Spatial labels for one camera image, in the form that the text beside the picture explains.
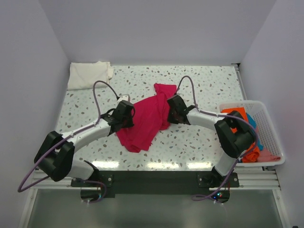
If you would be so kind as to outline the magenta t shirt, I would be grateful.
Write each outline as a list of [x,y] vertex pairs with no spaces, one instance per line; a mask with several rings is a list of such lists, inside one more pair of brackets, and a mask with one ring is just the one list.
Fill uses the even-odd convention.
[[134,104],[134,126],[116,133],[121,145],[129,152],[147,151],[157,133],[170,126],[167,99],[175,94],[177,86],[155,83],[154,89],[156,95]]

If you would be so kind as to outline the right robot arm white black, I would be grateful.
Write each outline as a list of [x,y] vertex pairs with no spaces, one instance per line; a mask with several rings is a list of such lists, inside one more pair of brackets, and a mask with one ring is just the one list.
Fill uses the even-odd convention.
[[169,123],[195,125],[216,132],[223,154],[211,171],[198,173],[197,179],[200,187],[223,186],[241,155],[256,142],[255,129],[238,111],[228,114],[200,111],[194,105],[186,106],[179,95],[169,98],[167,103]]

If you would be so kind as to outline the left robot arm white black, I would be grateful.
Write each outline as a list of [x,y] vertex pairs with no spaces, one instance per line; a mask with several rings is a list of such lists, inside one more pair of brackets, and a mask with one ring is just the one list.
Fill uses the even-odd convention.
[[91,142],[133,126],[135,107],[126,100],[118,103],[90,124],[67,133],[50,132],[44,139],[34,163],[53,181],[65,177],[80,178],[87,186],[98,182],[95,167],[77,161],[74,154]]

